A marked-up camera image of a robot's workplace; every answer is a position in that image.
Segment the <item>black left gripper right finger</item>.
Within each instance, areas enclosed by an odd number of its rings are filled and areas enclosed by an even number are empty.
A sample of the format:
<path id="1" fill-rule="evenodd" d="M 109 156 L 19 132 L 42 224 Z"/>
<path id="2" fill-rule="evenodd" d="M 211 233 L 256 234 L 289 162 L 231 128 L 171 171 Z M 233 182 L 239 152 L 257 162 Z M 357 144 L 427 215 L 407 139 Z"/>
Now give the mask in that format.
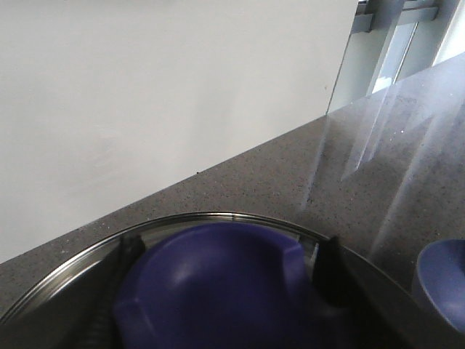
<path id="1" fill-rule="evenodd" d="M 323 298 L 328 348 L 384 348 L 382 321 L 343 259 L 337 237 L 320 243 L 312 282 Z"/>

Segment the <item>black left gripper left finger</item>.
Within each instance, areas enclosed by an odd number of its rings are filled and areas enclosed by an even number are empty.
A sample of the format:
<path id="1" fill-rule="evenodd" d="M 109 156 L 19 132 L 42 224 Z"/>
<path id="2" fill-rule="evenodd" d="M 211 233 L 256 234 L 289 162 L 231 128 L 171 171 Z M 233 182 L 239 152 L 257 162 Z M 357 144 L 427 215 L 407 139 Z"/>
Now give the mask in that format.
<path id="1" fill-rule="evenodd" d="M 77 340 L 77 348 L 122 348 L 122 339 L 113 319 L 113 302 L 124 277 L 145 252 L 140 236 L 126 236 L 119 240 L 116 263 L 105 284 L 89 322 Z"/>

